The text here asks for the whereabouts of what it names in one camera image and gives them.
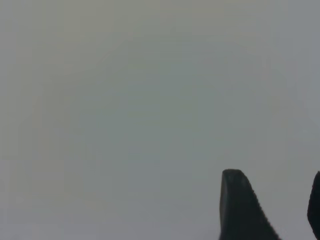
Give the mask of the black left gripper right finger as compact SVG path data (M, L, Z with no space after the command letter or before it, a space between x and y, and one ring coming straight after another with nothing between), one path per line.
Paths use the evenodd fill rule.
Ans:
M320 172L318 171L312 183L312 189L308 202L307 219L312 232L317 240L320 240Z

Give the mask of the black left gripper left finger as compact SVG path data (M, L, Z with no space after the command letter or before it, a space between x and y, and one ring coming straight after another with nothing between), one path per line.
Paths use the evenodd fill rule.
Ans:
M239 169L221 175L220 240L279 240L247 176Z

